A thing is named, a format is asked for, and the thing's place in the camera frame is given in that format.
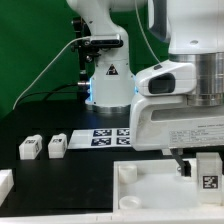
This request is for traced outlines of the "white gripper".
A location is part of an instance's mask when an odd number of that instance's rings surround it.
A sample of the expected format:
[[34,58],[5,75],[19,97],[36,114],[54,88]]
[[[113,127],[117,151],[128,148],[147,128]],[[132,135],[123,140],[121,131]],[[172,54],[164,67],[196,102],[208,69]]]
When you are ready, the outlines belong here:
[[[130,113],[130,142],[137,151],[224,145],[224,106],[191,107],[184,96],[134,96]],[[191,165],[172,155],[181,175]]]

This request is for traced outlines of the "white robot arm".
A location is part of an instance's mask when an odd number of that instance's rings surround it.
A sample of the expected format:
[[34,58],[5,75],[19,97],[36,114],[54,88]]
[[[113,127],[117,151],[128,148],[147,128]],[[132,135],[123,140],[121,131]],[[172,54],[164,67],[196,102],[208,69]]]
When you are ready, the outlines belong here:
[[[90,30],[84,45],[95,72],[86,103],[99,112],[128,110],[135,150],[224,145],[224,0],[66,1]],[[169,58],[132,73],[128,35],[110,15],[141,6]]]

